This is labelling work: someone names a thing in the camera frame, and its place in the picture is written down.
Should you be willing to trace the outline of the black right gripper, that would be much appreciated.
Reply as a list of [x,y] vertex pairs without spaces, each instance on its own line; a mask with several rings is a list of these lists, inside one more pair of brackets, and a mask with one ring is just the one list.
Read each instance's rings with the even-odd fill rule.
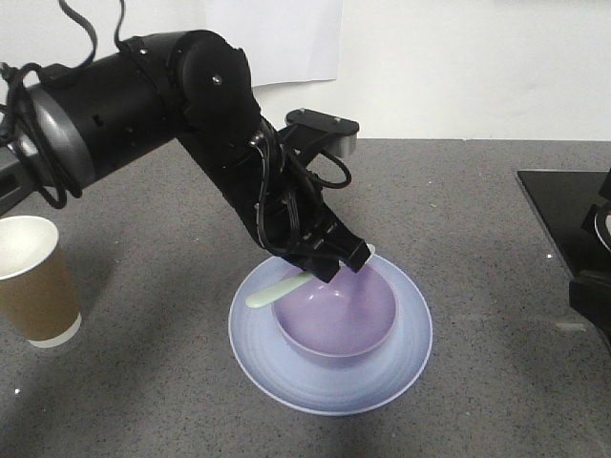
[[610,272],[583,270],[569,283],[570,306],[604,334],[610,333]]

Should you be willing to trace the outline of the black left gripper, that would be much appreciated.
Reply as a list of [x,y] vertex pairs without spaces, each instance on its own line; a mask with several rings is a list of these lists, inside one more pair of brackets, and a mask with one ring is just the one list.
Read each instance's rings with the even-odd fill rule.
[[323,198],[324,189],[350,184],[348,167],[328,153],[300,165],[279,131],[258,112],[210,114],[187,118],[178,140],[264,250],[323,282],[340,267],[359,272],[372,245],[353,244]]

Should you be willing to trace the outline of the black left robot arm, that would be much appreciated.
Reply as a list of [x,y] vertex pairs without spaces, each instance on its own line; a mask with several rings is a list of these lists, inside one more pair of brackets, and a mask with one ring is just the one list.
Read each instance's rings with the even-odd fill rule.
[[76,68],[3,66],[1,208],[32,193],[52,207],[171,140],[178,141],[264,250],[331,281],[370,257],[325,204],[309,169],[340,163],[356,122],[309,109],[274,128],[251,88],[244,52],[211,31],[137,36]]

